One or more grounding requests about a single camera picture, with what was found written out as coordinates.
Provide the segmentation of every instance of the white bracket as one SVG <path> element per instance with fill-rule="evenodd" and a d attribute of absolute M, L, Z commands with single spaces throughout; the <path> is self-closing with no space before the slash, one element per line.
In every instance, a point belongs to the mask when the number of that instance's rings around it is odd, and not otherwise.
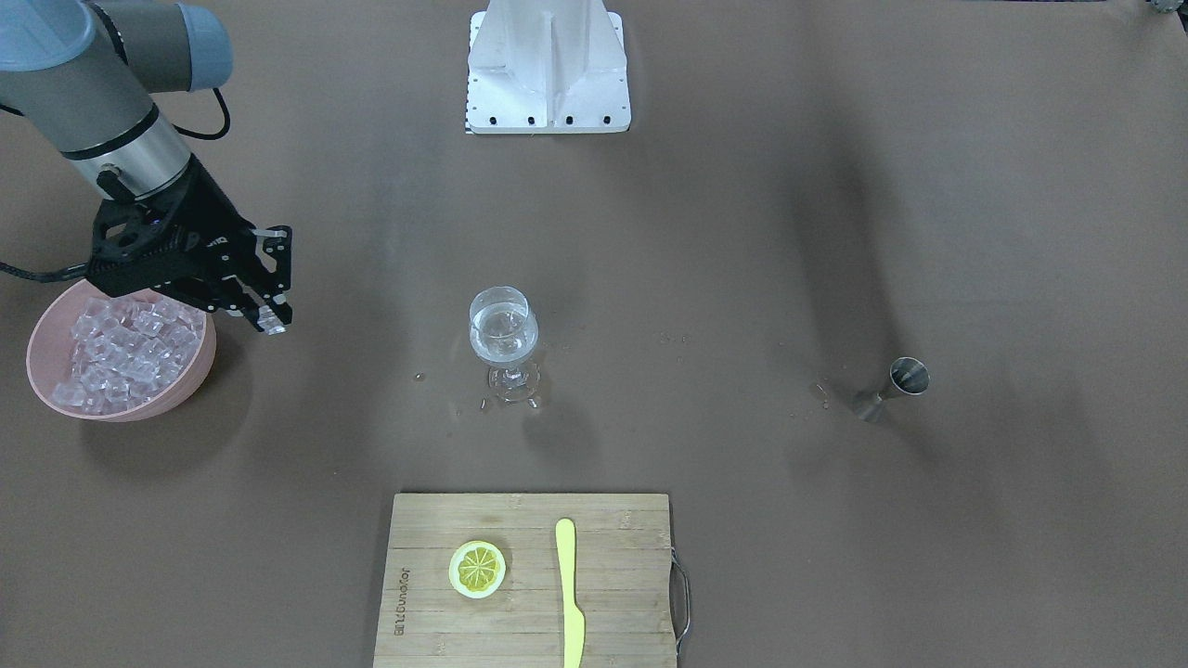
<path fill-rule="evenodd" d="M 602 0 L 491 0 L 470 18 L 467 131 L 626 131 L 623 44 L 623 19 Z"/>

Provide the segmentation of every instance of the citrus fruit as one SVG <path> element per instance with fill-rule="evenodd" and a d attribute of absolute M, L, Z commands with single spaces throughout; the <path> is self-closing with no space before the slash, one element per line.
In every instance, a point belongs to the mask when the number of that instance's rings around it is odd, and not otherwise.
<path fill-rule="evenodd" d="M 486 598 L 495 593 L 506 572 L 499 548 L 486 541 L 470 541 L 454 550 L 449 561 L 449 584 L 467 598 Z"/>

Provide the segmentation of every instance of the wooden cutting board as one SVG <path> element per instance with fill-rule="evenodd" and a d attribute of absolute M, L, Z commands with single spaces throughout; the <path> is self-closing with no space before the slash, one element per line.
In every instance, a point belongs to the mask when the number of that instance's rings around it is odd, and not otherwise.
<path fill-rule="evenodd" d="M 374 668 L 562 668 L 562 517 L 577 529 L 582 668 L 676 668 L 666 494 L 419 493 L 392 508 Z M 507 574 L 488 598 L 450 587 L 467 541 L 504 553 Z"/>

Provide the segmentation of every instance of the cable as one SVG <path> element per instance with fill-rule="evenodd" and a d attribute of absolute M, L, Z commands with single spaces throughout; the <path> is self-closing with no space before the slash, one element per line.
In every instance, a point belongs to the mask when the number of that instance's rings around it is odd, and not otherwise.
<path fill-rule="evenodd" d="M 25 271 L 24 269 L 17 269 L 11 264 L 0 263 L 0 271 L 11 273 L 18 278 L 24 278 L 25 281 L 36 281 L 37 283 L 59 283 L 62 281 L 71 281 L 74 278 L 86 276 L 87 263 L 71 265 L 57 271 Z"/>
<path fill-rule="evenodd" d="M 211 88 L 211 90 L 214 90 L 215 99 L 219 100 L 219 108 L 222 109 L 223 113 L 222 128 L 219 132 L 215 132 L 214 134 L 207 134 L 204 132 L 194 132 L 192 130 L 185 130 L 184 127 L 178 127 L 175 125 L 173 127 L 177 130 L 178 134 L 184 134 L 187 137 L 192 137 L 195 139 L 202 139 L 204 141 L 214 141 L 215 139 L 222 139 L 223 137 L 227 137 L 227 133 L 230 132 L 230 109 L 227 108 L 227 100 L 223 100 L 222 92 L 219 90 L 217 88 Z"/>

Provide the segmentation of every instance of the blue joint cap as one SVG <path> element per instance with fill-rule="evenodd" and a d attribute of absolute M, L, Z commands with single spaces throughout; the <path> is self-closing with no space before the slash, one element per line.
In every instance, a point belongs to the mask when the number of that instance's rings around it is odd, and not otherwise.
<path fill-rule="evenodd" d="M 95 40 L 95 21 L 78 0 L 0 0 L 0 71 L 56 68 Z"/>
<path fill-rule="evenodd" d="M 190 90 L 217 88 L 230 78 L 230 38 L 204 7 L 177 4 L 190 38 Z"/>

